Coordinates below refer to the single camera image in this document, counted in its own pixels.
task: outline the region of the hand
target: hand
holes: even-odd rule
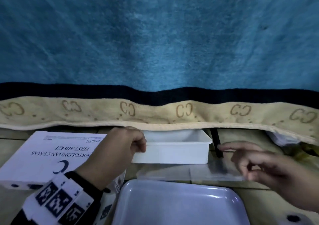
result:
[[[75,171],[103,190],[130,165],[135,152],[146,151],[144,134],[133,127],[113,128]]]
[[[319,176],[292,158],[244,141],[225,143],[218,149],[235,150],[231,161],[247,180],[268,186],[298,208],[319,213]],[[253,170],[255,165],[260,170]]]

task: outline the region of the clear plastic sheet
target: clear plastic sheet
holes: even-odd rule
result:
[[[209,153],[207,164],[145,164],[137,179],[157,181],[242,181],[244,177],[227,158]]]

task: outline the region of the tiled floor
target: tiled floor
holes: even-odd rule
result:
[[[110,127],[69,127],[58,126],[45,129],[53,132],[81,132],[81,133],[101,133],[110,131]],[[0,167],[14,154],[14,152],[27,140],[34,131],[13,131],[0,129]],[[275,146],[266,134],[259,130],[239,130],[239,129],[219,129],[221,143],[246,140],[255,142],[261,147],[273,152],[281,153],[281,149]],[[232,152],[225,152],[224,157],[230,158]],[[143,167],[143,164],[131,164],[126,171],[126,180],[136,178],[136,172]],[[275,192],[263,185],[253,182],[207,182],[207,181],[183,181],[186,183],[205,184],[229,187],[233,189],[243,200],[251,225],[278,224],[278,218],[285,213],[299,212],[307,215],[313,223],[319,225],[319,215],[312,212],[299,210]],[[31,191],[6,190],[0,187],[0,224],[7,225],[17,214],[24,199]]]

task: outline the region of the black sleeve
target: black sleeve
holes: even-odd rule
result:
[[[101,206],[100,200],[101,200],[103,192],[98,190],[95,186],[93,186],[87,180],[82,178],[75,171],[67,172],[65,173],[65,176],[68,179],[72,179],[73,181],[75,181],[78,185],[80,185],[83,188],[84,192],[86,192],[90,197],[94,199],[93,203],[90,205],[90,207],[85,211],[85,213],[81,216],[81,218],[77,222],[77,225],[92,225],[100,209],[100,206]],[[28,220],[23,209],[20,210],[18,215],[11,222],[11,225],[21,225],[21,224],[42,225],[42,224],[37,224],[33,220]]]

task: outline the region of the crescent moon logo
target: crescent moon logo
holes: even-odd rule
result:
[[[60,171],[58,171],[58,172],[54,172],[53,171],[53,173],[54,174],[59,174],[59,173],[62,173],[62,172],[64,172],[64,171],[66,171],[66,169],[69,167],[69,162],[67,161],[67,160],[61,160],[61,161],[59,161],[58,163],[64,163],[64,167],[62,168],[62,170],[60,170]]]

